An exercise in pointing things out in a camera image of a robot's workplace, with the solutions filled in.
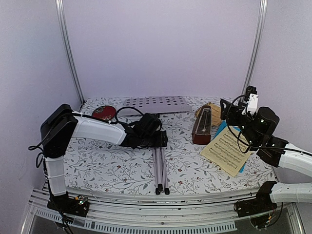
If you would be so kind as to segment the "white blue sheet music booklet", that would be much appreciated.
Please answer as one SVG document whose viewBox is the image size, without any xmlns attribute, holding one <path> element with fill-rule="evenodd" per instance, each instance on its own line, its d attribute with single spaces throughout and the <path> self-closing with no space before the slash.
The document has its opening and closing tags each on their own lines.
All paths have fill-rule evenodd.
<svg viewBox="0 0 312 234">
<path fill-rule="evenodd" d="M 247 159 L 252 153 L 247 152 L 247 146 L 236 139 L 229 131 L 226 122 L 222 122 L 215 134 L 216 147 L 221 153 L 216 164 L 226 173 L 235 177 L 242 172 Z"/>
</svg>

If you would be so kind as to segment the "white tripod music stand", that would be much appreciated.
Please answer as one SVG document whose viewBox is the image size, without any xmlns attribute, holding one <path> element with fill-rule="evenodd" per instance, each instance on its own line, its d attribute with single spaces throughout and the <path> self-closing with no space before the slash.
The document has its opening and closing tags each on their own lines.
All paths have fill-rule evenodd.
<svg viewBox="0 0 312 234">
<path fill-rule="evenodd" d="M 155 194 L 159 195 L 164 192 L 169 195 L 164 147 L 147 147 L 147 137 L 158 130 L 163 131 L 163 123 L 160 120 L 161 114 L 189 112 L 191 108 L 186 104 L 185 98 L 181 96 L 131 98 L 125 100 L 124 106 L 117 110 L 115 114 L 117 122 L 121 122 L 118 117 L 119 114 L 126 116 L 125 111 L 128 112 L 129 116 L 139 115 L 140 119 L 122 124 L 126 129 L 127 136 L 121 146 L 133 149 L 152 149 L 156 182 Z"/>
</svg>

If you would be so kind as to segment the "dark red wooden metronome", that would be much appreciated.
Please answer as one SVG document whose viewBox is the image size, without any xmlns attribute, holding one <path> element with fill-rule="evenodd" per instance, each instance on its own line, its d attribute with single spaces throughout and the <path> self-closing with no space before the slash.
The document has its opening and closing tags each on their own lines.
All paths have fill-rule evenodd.
<svg viewBox="0 0 312 234">
<path fill-rule="evenodd" d="M 204 105 L 195 120 L 192 130 L 192 142 L 196 145 L 207 145 L 211 141 L 212 110 L 209 105 Z"/>
</svg>

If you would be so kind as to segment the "yellow sheet music page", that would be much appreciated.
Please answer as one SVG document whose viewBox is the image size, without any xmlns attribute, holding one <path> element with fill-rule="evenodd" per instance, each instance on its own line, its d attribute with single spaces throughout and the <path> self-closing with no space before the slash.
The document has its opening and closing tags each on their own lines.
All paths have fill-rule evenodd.
<svg viewBox="0 0 312 234">
<path fill-rule="evenodd" d="M 237 142 L 235 136 L 239 131 L 235 127 L 224 128 L 214 139 L 200 152 L 200 155 L 217 164 L 230 176 L 235 177 L 253 154 L 247 151 L 247 146 Z"/>
</svg>

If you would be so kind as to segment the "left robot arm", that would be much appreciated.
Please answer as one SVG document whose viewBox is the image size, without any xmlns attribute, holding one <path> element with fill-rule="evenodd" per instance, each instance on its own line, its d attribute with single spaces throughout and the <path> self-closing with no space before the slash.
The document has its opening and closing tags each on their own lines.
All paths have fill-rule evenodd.
<svg viewBox="0 0 312 234">
<path fill-rule="evenodd" d="M 155 114 L 141 113 L 139 120 L 126 123 L 117 116 L 104 120 L 79 113 L 68 104 L 62 104 L 47 118 L 40 134 L 41 141 L 28 150 L 40 150 L 51 202 L 63 212 L 84 205 L 80 199 L 69 197 L 65 184 L 63 158 L 71 139 L 94 139 L 132 149 L 160 148 L 168 143 L 167 133 Z"/>
</svg>

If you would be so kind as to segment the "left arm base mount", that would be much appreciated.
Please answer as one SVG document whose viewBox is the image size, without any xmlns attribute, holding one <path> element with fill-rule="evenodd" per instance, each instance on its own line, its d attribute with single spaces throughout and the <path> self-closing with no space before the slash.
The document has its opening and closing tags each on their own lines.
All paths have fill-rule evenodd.
<svg viewBox="0 0 312 234">
<path fill-rule="evenodd" d="M 50 195 L 47 208 L 58 211 L 62 214 L 70 214 L 86 217 L 89 211 L 90 203 L 88 197 L 78 195 L 70 198 L 68 193 L 64 195 Z"/>
</svg>

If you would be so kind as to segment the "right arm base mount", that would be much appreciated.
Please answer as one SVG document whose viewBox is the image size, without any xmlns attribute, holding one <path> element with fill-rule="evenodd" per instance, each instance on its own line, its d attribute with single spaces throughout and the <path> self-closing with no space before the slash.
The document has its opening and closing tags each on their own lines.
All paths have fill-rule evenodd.
<svg viewBox="0 0 312 234">
<path fill-rule="evenodd" d="M 239 199 L 234 204 L 234 211 L 238 217 L 250 217 L 251 225 L 258 229 L 266 229 L 271 224 L 274 224 L 274 214 L 277 209 L 277 204 L 271 202 L 270 197 L 255 197 L 252 199 Z"/>
</svg>

